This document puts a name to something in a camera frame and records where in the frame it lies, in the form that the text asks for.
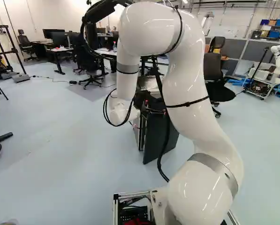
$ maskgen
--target grey floor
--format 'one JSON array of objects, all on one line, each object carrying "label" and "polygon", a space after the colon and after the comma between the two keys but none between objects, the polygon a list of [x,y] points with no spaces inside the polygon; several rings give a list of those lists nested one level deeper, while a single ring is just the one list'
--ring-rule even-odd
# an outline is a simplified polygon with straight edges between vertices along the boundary
[{"label": "grey floor", "polygon": [[[53,72],[51,63],[26,70],[54,81],[86,77],[72,73],[71,64],[62,67],[66,75]],[[105,86],[112,84],[115,75],[110,74]],[[9,97],[6,101],[0,95],[0,135],[14,133],[2,143],[0,222],[16,218],[21,225],[109,225],[113,193],[166,184],[155,161],[142,164],[131,126],[105,122],[102,104],[115,86],[83,90],[42,77],[0,85]],[[242,93],[218,109],[218,122],[245,165],[234,213],[242,225],[280,225],[280,98],[260,101]],[[191,140],[180,136],[176,148],[163,157],[164,172],[172,177],[191,154]]]}]

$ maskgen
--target black wire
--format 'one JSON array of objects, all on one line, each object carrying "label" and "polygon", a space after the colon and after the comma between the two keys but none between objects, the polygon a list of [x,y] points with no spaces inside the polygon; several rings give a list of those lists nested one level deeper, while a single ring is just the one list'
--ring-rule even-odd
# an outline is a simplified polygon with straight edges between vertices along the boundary
[{"label": "black wire", "polygon": [[236,94],[236,96],[243,93],[243,92],[245,92],[245,90],[240,91],[238,94]]},{"label": "black wire", "polygon": [[112,84],[112,85],[110,85],[110,86],[101,86],[101,85],[99,85],[99,84],[91,84],[91,83],[89,83],[88,85],[91,85],[91,86],[99,86],[99,87],[101,87],[101,88],[109,88],[109,87],[112,87],[112,86],[114,86],[114,85],[116,85],[115,83],[114,84]]},{"label": "black wire", "polygon": [[134,128],[140,129],[139,127],[134,126],[130,121],[129,121],[129,123],[130,123]]},{"label": "black wire", "polygon": [[107,121],[108,124],[112,125],[113,127],[120,127],[122,126],[123,124],[125,124],[128,120],[129,120],[129,116],[130,116],[130,112],[131,112],[131,107],[134,103],[134,100],[135,100],[135,96],[132,98],[131,102],[130,102],[130,105],[129,105],[129,109],[128,109],[128,112],[126,114],[126,117],[125,119],[123,120],[122,123],[118,124],[118,125],[114,125],[113,123],[111,123],[109,117],[108,117],[108,114],[107,114],[107,102],[108,102],[108,98],[111,96],[111,94],[113,93],[113,91],[117,90],[116,88],[114,90],[112,90],[106,97],[106,99],[104,100],[104,103],[103,103],[103,116],[104,116],[104,119]]}]

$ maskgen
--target computer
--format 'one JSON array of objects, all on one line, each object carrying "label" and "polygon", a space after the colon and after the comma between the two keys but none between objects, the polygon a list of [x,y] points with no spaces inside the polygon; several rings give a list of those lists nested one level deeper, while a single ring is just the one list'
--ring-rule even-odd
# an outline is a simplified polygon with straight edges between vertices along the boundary
[{"label": "computer", "polygon": [[51,39],[55,47],[64,46],[68,47],[68,38],[65,32],[51,32]]},{"label": "computer", "polygon": [[97,31],[98,34],[105,34],[106,33],[105,28],[96,28],[96,31]]},{"label": "computer", "polygon": [[52,32],[65,32],[65,30],[60,29],[43,29],[44,37],[47,39],[52,39],[51,33]]}]

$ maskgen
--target shelf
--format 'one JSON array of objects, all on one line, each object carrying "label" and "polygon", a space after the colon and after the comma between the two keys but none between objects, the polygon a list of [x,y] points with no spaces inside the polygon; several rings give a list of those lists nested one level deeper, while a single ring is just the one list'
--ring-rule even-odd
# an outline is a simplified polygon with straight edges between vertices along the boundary
[{"label": "shelf", "polygon": [[248,92],[248,93],[250,93],[250,94],[253,94],[253,95],[258,96],[258,97],[263,98],[263,99],[266,98],[266,97],[264,97],[264,96],[258,95],[258,94],[255,93],[255,92],[252,92],[252,91],[250,91],[250,90],[246,90],[245,92]]},{"label": "shelf", "polygon": [[[266,25],[266,26],[270,26],[270,25]],[[277,27],[277,28],[280,28],[280,26],[270,26],[270,27]]]}]

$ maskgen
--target desk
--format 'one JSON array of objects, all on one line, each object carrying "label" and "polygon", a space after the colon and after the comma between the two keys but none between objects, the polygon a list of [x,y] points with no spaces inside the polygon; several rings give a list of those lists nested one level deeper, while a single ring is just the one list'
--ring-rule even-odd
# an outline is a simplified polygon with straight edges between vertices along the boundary
[{"label": "desk", "polygon": [[[95,50],[95,52],[97,52],[98,54],[102,54],[102,55],[106,55],[106,56],[110,56],[112,58],[116,58],[117,57],[117,52],[114,52],[113,50],[110,51],[106,51],[106,48],[99,48],[97,50]],[[144,76],[145,74],[145,63],[152,63],[152,60],[148,60],[148,57],[146,56],[142,56],[141,57],[141,76]],[[164,65],[164,66],[168,66],[168,59],[163,59],[158,57],[158,64],[160,65]],[[113,67],[111,64],[111,69],[112,69],[112,73],[115,73],[116,71],[116,67]]]},{"label": "desk", "polygon": [[61,49],[53,48],[53,49],[47,49],[47,51],[52,52],[54,54],[55,62],[56,62],[57,69],[58,69],[58,70],[55,70],[55,72],[59,73],[59,74],[62,74],[62,75],[65,75],[65,73],[61,70],[61,65],[60,65],[60,60],[59,60],[59,57],[58,57],[58,53],[71,52],[71,51],[73,51],[73,48],[61,48]]},{"label": "desk", "polygon": [[111,64],[111,73],[116,73],[117,70],[117,52],[114,52],[113,50],[107,51],[106,48],[99,48],[95,50],[98,54],[105,55],[107,57],[110,57],[114,59],[114,61],[110,61]]},{"label": "desk", "polygon": [[53,43],[48,41],[32,41],[31,45],[34,47],[38,59],[46,59],[46,49],[53,47]]}]

